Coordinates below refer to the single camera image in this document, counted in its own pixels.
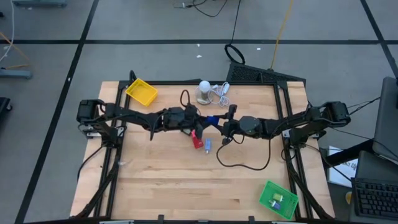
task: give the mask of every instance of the white paper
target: white paper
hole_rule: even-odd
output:
[[[333,146],[329,146],[329,149],[338,149]],[[337,153],[339,151],[329,150],[329,156]],[[358,159],[353,159],[352,161],[344,162],[338,166],[335,166],[340,172],[344,173],[348,178],[355,177],[356,166],[358,165]],[[339,174],[333,168],[329,168],[329,182],[333,184],[338,184],[346,187],[352,187],[351,182],[348,181],[345,177]]]

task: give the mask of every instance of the yellow plastic tray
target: yellow plastic tray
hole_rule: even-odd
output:
[[[126,93],[144,106],[149,106],[157,96],[157,89],[137,78],[127,88]]]

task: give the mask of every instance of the desk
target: desk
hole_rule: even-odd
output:
[[[149,113],[180,106],[180,94],[187,89],[192,103],[202,114],[223,114],[228,110],[218,105],[199,105],[194,97],[195,85],[155,87],[159,94],[149,107],[131,100],[129,108]],[[290,82],[288,87],[293,113],[305,110],[307,96],[303,83]],[[117,89],[118,82],[104,82],[99,99],[114,102]],[[228,97],[238,106],[235,119],[242,115],[278,119],[272,86],[231,85]],[[287,116],[284,101],[282,106],[284,116]],[[156,220],[159,214],[163,214],[166,220],[247,220],[248,216],[254,215],[256,221],[283,220],[258,202],[267,180],[289,189],[286,165],[280,158],[281,137],[272,140],[271,161],[262,171],[221,166],[215,151],[221,146],[222,137],[216,129],[208,128],[203,138],[212,138],[213,151],[210,154],[194,149],[191,138],[179,131],[157,133],[149,141],[149,132],[128,124],[111,218]],[[315,140],[309,140],[308,144],[318,147]],[[99,138],[89,140],[85,158],[99,145]],[[227,164],[245,163],[262,167],[269,156],[267,147],[267,140],[246,138],[242,145],[231,143],[226,146],[220,157]],[[71,215],[80,212],[98,188],[104,154],[105,151],[101,151],[81,171]],[[325,211],[334,216],[319,152],[311,148],[302,149],[302,159],[309,190]],[[301,214],[305,217],[302,196],[298,196]],[[101,214],[104,214],[107,199],[106,192]]]

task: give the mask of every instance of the white cable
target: white cable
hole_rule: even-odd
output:
[[[10,51],[13,43],[14,43],[14,33],[15,33],[15,23],[14,23],[14,3],[10,0],[11,3],[11,21],[12,21],[12,35],[11,35],[11,44],[8,47],[6,53],[0,58],[0,62],[7,56],[8,52]]]
[[[224,82],[221,86],[214,85],[213,88],[209,91],[209,100],[211,103],[219,104],[220,107],[229,105],[229,98],[225,96],[226,92],[229,89],[229,83]],[[219,96],[220,100],[218,102],[213,101],[212,93]]]

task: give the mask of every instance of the green basket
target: green basket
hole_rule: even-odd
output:
[[[269,203],[270,200],[273,200],[272,197],[274,196],[274,193],[283,196],[282,201],[278,202],[280,204],[280,210],[273,209]],[[264,187],[264,190],[262,191],[259,199],[261,205],[267,207],[269,210],[272,210],[273,212],[286,218],[287,220],[292,219],[298,201],[299,198],[297,197],[297,195],[273,183],[270,180],[267,181],[267,184]]]

